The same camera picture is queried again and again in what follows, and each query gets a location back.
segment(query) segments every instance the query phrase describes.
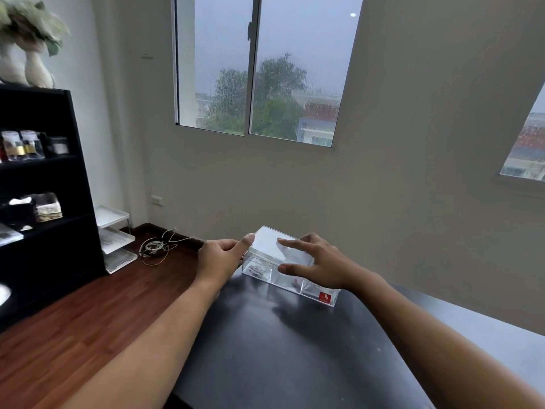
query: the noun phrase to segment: window pane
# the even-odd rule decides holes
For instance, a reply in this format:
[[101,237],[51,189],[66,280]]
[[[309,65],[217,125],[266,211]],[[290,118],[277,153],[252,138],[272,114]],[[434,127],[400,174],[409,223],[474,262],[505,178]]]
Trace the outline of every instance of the window pane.
[[252,131],[331,146],[363,0],[262,0]]
[[243,135],[253,0],[177,0],[180,124]]
[[537,97],[500,173],[545,180],[545,87]]

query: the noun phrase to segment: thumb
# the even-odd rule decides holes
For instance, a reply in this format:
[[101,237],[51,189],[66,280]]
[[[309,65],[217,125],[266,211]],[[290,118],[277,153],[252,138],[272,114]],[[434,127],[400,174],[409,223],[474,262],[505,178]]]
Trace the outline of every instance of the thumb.
[[248,248],[253,244],[254,240],[255,234],[248,234],[242,240],[238,241],[237,244],[231,248],[230,252],[237,258],[241,258],[248,251]]
[[296,277],[303,277],[310,280],[312,274],[312,267],[302,266],[301,264],[282,264],[278,266],[278,271],[286,275],[294,275]]

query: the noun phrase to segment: floor plank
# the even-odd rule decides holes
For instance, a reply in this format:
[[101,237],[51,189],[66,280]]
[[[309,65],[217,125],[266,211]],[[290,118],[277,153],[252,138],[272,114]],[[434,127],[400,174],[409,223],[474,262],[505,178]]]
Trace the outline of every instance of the floor plank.
[[0,334],[0,407],[58,408],[189,287],[196,264],[183,248],[157,267],[136,260]]

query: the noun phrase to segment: small storage box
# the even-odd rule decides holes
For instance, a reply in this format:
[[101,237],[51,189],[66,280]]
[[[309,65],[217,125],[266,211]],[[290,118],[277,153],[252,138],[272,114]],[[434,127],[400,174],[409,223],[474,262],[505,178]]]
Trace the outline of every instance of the small storage box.
[[278,271],[278,266],[281,264],[310,266],[314,263],[312,256],[280,245],[278,238],[295,239],[275,229],[261,227],[255,233],[252,246],[244,255],[242,273],[331,307],[335,306],[340,290],[326,289],[306,279],[285,275]]

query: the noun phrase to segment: red label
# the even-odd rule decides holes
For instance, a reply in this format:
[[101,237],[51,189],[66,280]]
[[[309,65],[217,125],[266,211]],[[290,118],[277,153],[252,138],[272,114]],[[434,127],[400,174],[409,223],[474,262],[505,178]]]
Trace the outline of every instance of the red label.
[[320,293],[320,297],[318,297],[321,302],[324,302],[325,304],[329,304],[331,302],[331,295],[326,293]]

